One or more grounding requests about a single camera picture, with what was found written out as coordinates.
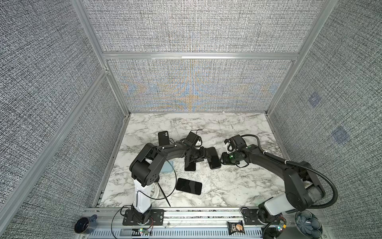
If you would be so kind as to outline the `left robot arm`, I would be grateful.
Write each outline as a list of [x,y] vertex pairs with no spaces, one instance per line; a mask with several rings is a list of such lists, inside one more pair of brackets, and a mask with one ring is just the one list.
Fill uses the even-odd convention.
[[160,171],[165,162],[174,158],[184,158],[186,162],[211,160],[209,149],[196,146],[187,140],[173,144],[155,146],[147,143],[130,165],[131,176],[135,185],[134,209],[145,214],[151,208],[151,197],[148,195],[151,185],[159,180]]

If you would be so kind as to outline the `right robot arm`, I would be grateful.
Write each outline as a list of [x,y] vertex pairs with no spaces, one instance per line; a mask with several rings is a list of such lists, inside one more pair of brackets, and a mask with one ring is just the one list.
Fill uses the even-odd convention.
[[283,194],[272,197],[258,206],[257,217],[263,223],[273,222],[283,212],[304,211],[306,209],[324,209],[338,200],[335,184],[324,174],[312,168],[305,161],[290,161],[261,147],[258,136],[253,135],[257,144],[248,145],[246,135],[235,135],[224,141],[227,152],[220,161],[224,165],[258,165],[284,181]]

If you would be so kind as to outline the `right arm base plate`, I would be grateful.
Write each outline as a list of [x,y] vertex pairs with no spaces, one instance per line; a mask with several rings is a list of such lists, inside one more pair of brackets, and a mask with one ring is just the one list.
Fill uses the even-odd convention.
[[245,225],[262,225],[263,223],[258,218],[258,209],[250,209],[243,207],[240,209]]

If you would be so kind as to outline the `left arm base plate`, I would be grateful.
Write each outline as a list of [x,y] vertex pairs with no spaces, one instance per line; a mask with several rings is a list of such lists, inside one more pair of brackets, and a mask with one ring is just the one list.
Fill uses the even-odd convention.
[[123,222],[124,226],[162,226],[164,220],[164,210],[151,209],[145,213],[131,209],[123,209]]

